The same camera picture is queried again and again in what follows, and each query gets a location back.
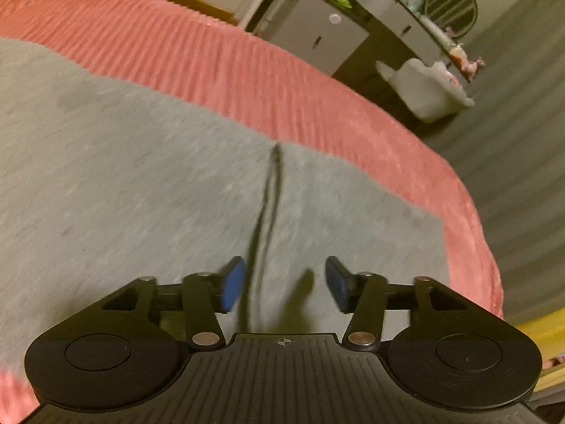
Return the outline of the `grey sweatpants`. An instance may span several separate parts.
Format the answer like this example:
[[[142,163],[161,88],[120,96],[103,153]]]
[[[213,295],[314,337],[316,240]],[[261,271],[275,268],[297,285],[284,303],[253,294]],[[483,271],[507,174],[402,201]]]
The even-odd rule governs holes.
[[[135,278],[176,283],[239,255],[236,331],[342,333],[334,255],[394,283],[448,280],[440,219],[346,161],[144,86],[1,42],[1,366]]]

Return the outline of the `grey mini fridge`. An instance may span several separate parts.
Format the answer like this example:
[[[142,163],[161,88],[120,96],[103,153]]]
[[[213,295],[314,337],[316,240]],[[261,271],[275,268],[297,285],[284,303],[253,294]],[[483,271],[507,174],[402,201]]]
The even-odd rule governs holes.
[[[327,0],[285,0],[257,35],[331,76],[369,32]]]

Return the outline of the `pink ribbed bedspread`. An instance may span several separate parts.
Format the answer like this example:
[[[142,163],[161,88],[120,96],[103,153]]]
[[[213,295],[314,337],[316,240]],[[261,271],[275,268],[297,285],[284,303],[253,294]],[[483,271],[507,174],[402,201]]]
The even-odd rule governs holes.
[[[450,283],[502,314],[498,267],[452,167],[384,110],[301,59],[164,0],[1,0],[1,34],[359,166],[442,220]]]

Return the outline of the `black desk with shelf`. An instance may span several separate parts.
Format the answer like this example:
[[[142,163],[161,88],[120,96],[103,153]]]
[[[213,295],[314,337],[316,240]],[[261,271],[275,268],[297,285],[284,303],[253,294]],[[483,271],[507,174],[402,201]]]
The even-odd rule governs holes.
[[[331,0],[323,0],[351,20],[355,28],[367,33],[364,40],[347,49],[345,58],[329,75],[359,95],[376,101],[388,89],[377,72],[377,62],[394,70],[411,58],[431,66],[437,61],[466,87],[469,81],[448,55],[448,50],[425,28],[421,18],[399,0],[349,0],[351,8],[343,8]]]

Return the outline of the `round black striped fan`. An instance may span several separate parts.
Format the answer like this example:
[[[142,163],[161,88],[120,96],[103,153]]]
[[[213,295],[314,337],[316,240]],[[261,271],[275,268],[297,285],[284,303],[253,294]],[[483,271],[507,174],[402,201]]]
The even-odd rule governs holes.
[[[423,14],[455,39],[466,35],[476,24],[477,0],[425,0]]]

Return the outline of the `white plastic tub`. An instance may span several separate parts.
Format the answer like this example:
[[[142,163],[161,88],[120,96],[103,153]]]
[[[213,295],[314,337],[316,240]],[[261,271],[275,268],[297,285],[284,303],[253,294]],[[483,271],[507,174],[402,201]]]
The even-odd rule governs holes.
[[[425,124],[475,105],[441,61],[429,67],[418,58],[410,58],[398,70],[377,61],[375,68],[411,113]]]

